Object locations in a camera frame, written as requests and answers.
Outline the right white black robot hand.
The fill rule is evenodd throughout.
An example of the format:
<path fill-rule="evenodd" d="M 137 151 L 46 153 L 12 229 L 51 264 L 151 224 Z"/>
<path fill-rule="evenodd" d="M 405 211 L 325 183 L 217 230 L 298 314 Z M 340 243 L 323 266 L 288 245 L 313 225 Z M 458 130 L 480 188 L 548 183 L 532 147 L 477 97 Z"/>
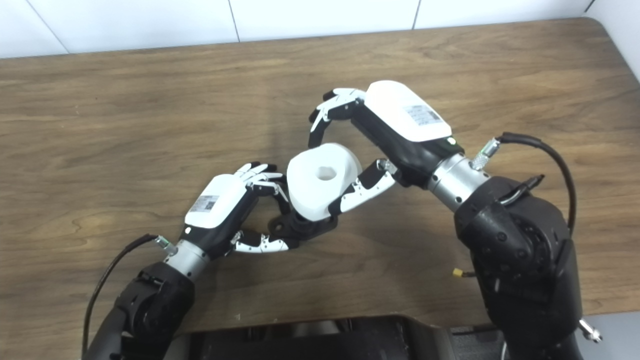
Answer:
<path fill-rule="evenodd" d="M 308 147 L 322 144 L 333 121 L 350 121 L 385 158 L 375 160 L 328 206 L 336 217 L 396 183 L 432 192 L 455 211 L 483 182 L 468 166 L 451 126 L 406 85 L 378 80 L 368 89 L 336 88 L 310 114 Z"/>

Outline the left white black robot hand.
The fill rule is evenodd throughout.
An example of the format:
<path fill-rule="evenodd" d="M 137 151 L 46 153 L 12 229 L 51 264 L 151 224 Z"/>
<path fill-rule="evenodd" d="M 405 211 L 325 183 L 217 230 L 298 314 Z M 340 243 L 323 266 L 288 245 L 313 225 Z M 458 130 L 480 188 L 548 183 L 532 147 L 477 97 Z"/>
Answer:
<path fill-rule="evenodd" d="M 231 252 L 277 253 L 300 247 L 300 240 L 242 229 L 260 198 L 274 198 L 290 214 L 286 176 L 275 164 L 247 162 L 234 173 L 216 175 L 184 219 L 180 240 L 200 248 L 211 260 Z"/>

